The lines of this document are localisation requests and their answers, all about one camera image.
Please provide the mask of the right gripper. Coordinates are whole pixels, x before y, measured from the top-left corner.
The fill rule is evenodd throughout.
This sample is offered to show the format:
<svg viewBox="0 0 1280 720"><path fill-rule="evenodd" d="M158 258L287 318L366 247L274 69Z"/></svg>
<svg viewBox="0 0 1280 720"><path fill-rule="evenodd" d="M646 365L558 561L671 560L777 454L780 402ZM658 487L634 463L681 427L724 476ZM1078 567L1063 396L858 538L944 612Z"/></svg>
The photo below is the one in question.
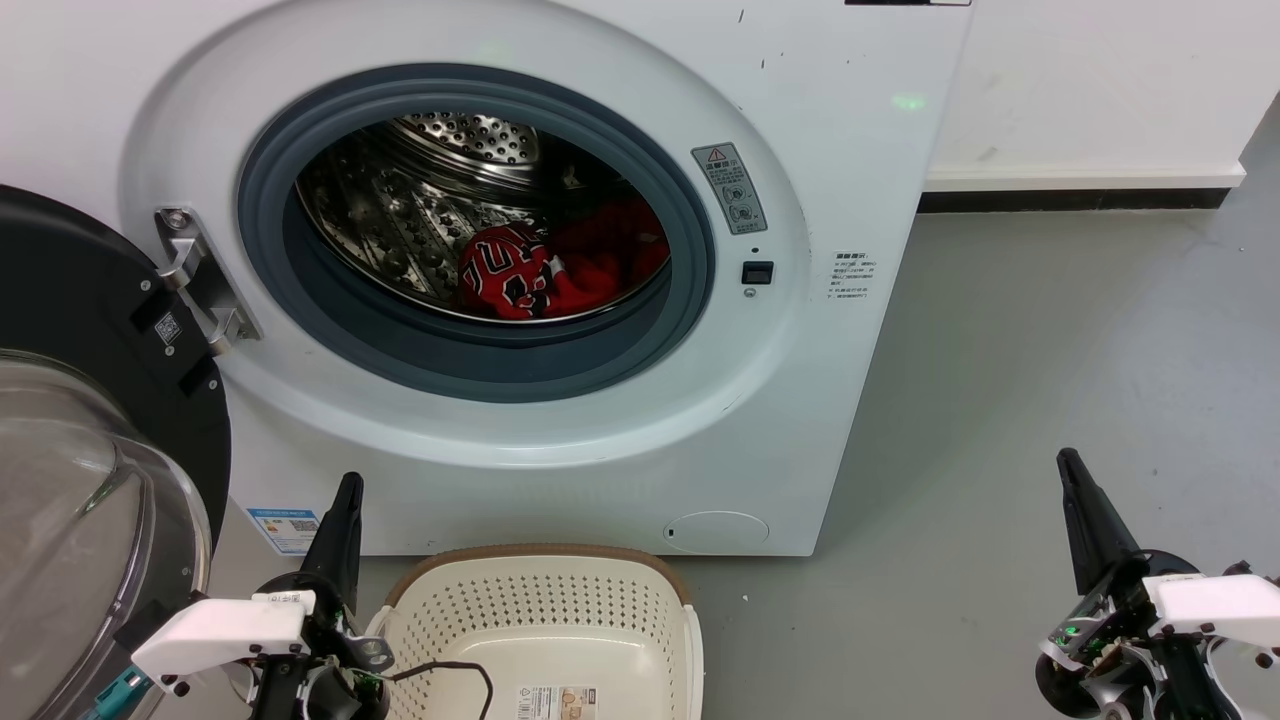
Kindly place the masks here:
<svg viewBox="0 0 1280 720"><path fill-rule="evenodd" d="M1075 720L1245 720L1213 656L1236 644L1280 667L1280 584L1140 551L1075 448L1057 469L1082 597L1039 646L1041 696Z"/></svg>

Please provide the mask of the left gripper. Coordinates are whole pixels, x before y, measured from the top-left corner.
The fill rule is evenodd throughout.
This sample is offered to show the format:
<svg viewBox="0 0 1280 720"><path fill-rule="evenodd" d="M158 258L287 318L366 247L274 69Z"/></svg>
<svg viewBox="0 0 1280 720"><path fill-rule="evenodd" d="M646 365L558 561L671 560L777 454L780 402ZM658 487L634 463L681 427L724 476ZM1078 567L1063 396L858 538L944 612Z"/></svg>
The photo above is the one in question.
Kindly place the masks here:
<svg viewBox="0 0 1280 720"><path fill-rule="evenodd" d="M188 676L239 666L250 720L387 720L394 655L352 619L364 487L357 471L342 477L300 571L247 600L196 597L131 651L132 666L174 697Z"/></svg>

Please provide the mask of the red sports jersey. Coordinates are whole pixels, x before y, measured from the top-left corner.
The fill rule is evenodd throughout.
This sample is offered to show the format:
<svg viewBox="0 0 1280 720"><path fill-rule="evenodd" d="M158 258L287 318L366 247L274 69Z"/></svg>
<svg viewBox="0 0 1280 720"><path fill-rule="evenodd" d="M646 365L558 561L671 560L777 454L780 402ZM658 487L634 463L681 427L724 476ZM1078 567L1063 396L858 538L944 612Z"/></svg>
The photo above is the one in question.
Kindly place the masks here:
<svg viewBox="0 0 1280 720"><path fill-rule="evenodd" d="M503 322L575 316L622 299L668 260L666 231L644 199L608 202L545 234L511 222L467 242L454 304Z"/></svg>

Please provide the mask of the cream perforated laundry basket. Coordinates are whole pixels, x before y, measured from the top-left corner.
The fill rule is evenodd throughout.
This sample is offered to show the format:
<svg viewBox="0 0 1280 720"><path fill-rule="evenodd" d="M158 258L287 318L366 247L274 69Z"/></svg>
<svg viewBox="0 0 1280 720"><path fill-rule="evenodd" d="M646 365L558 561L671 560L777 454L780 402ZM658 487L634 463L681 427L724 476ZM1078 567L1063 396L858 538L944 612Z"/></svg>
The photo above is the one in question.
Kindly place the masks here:
<svg viewBox="0 0 1280 720"><path fill-rule="evenodd" d="M692 597L660 559L499 544L422 560L371 620L396 657L387 720L515 720L524 685L590 685L598 720L704 720Z"/></svg>

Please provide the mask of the white printed product label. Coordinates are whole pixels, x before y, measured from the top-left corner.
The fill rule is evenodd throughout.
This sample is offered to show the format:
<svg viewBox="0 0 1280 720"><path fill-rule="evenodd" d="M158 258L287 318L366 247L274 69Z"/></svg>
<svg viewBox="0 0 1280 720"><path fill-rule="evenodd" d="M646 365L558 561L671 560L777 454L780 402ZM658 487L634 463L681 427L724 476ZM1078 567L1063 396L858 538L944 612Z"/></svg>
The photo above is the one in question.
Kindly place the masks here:
<svg viewBox="0 0 1280 720"><path fill-rule="evenodd" d="M590 685L524 685L515 720L598 720L600 696Z"/></svg>

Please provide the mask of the stainless steel washing machine drum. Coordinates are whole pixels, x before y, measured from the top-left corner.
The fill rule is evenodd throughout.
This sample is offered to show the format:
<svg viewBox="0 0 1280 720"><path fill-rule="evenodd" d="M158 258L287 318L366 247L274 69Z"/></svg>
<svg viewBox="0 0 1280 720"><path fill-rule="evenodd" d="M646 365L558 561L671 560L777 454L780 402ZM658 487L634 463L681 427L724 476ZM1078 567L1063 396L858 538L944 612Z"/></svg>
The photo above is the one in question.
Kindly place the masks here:
<svg viewBox="0 0 1280 720"><path fill-rule="evenodd" d="M449 316L499 324L593 316L655 283L669 265L604 309L575 316L503 322L458 309L460 258L477 232L525 222L545 234L608 202L644 199L579 145L498 117L420 111L378 122L326 147L294 187L308 219L344 264L393 295Z"/></svg>

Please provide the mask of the black washer door with glass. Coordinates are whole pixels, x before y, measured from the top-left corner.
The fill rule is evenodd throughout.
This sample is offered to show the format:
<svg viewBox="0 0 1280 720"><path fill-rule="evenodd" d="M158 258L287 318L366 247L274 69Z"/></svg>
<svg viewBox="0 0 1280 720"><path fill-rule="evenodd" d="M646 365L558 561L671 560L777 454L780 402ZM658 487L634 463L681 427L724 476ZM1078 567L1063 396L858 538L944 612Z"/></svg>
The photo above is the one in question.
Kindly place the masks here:
<svg viewBox="0 0 1280 720"><path fill-rule="evenodd" d="M174 313L172 347L154 323ZM0 186L0 720L81 720L207 584L230 418L183 299L132 242Z"/></svg>

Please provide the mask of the grey rubber door gasket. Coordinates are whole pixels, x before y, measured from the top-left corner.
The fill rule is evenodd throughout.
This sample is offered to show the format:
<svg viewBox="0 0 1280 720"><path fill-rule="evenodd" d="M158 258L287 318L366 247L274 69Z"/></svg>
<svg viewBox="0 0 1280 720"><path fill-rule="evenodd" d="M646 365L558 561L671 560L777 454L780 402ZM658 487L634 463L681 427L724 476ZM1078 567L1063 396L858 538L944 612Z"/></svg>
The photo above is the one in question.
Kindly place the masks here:
<svg viewBox="0 0 1280 720"><path fill-rule="evenodd" d="M449 316L374 284L332 252L294 184L335 141L420 111L498 117L585 149L652 205L669 241L669 265L607 313L532 324ZM311 338L397 384L479 402L571 398L646 370L696 325L716 274L707 210L666 150L581 94L485 67L388 67L314 90L259 137L241 176L238 220L259 279Z"/></svg>

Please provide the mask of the teal left gripper connector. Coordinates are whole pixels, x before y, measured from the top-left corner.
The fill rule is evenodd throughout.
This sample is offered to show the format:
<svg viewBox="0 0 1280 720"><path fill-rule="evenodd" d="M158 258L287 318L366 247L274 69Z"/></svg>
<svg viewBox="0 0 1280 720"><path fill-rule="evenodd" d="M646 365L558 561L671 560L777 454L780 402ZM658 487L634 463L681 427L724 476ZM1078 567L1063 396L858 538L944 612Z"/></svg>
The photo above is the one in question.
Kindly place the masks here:
<svg viewBox="0 0 1280 720"><path fill-rule="evenodd" d="M93 697L93 706L81 720L120 720L148 693L152 682L129 666Z"/></svg>

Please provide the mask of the silver metal door hinge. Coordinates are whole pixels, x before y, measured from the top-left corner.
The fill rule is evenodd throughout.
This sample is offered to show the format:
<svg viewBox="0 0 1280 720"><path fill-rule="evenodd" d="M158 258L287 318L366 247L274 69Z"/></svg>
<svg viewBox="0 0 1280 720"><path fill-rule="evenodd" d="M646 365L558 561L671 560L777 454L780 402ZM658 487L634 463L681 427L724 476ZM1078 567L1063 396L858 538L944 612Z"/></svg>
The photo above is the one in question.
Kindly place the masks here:
<svg viewBox="0 0 1280 720"><path fill-rule="evenodd" d="M257 322L214 252L195 210L159 208L154 211L154 224L166 256L159 275L191 309L211 351L225 355L237 343L262 340Z"/></svg>

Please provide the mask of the white front-load washing machine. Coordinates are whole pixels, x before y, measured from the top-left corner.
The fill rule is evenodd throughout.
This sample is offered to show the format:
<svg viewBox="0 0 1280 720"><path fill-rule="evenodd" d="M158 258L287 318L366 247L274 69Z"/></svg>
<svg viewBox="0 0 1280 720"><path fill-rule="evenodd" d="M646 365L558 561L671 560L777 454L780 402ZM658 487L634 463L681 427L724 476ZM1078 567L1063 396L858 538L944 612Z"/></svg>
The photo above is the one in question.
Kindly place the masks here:
<svg viewBox="0 0 1280 720"><path fill-rule="evenodd" d="M970 6L842 0L0 0L0 186L74 208L160 270L159 208L198 215L262 340L214 355L227 503L311 510L364 478L364 552L590 543L682 553L666 525L745 512L753 556L813 552L922 193ZM493 404L346 361L244 250L262 132L330 82L415 64L543 79L666 150L716 242L709 302L604 389ZM733 143L768 231L731 234L690 151ZM878 263L826 297L832 252ZM756 296L744 296L754 287Z"/></svg>

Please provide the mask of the black baseboard strip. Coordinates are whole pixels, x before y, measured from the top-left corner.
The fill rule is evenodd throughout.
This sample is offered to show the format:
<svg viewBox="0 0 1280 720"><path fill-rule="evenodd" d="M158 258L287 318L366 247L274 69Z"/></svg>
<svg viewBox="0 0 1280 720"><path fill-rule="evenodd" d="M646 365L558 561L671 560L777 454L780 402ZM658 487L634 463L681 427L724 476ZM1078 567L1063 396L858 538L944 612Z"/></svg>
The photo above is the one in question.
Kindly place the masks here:
<svg viewBox="0 0 1280 720"><path fill-rule="evenodd" d="M1230 188L924 192L919 214L1216 210Z"/></svg>

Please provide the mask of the white text sticker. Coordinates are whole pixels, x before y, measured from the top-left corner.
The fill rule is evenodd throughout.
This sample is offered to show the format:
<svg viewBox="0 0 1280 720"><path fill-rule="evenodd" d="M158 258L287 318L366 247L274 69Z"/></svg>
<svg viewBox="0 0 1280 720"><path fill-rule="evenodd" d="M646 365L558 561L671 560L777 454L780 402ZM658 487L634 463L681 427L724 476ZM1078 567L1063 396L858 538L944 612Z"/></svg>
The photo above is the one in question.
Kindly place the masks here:
<svg viewBox="0 0 1280 720"><path fill-rule="evenodd" d="M832 301L868 300L877 287L879 263L868 252L837 250L826 272L826 297Z"/></svg>

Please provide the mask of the round white filter cover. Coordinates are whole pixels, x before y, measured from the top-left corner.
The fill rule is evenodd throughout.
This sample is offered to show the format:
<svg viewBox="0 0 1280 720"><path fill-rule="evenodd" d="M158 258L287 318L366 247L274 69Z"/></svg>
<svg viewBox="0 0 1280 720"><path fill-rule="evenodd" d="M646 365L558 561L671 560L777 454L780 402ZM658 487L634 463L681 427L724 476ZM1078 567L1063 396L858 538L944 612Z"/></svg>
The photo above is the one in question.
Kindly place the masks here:
<svg viewBox="0 0 1280 720"><path fill-rule="evenodd" d="M732 511L690 512L668 523L664 542L682 553L753 556L768 541L769 527L750 514Z"/></svg>

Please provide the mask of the grey warning sticker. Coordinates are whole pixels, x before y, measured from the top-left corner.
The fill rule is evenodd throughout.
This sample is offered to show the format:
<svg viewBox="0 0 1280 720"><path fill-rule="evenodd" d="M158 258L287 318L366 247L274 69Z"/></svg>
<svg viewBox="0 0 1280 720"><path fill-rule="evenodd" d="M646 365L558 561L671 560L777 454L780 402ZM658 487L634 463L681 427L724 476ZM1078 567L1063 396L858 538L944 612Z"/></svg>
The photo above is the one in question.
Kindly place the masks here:
<svg viewBox="0 0 1280 720"><path fill-rule="evenodd" d="M690 154L710 186L731 234L768 231L760 197L733 143L695 147Z"/></svg>

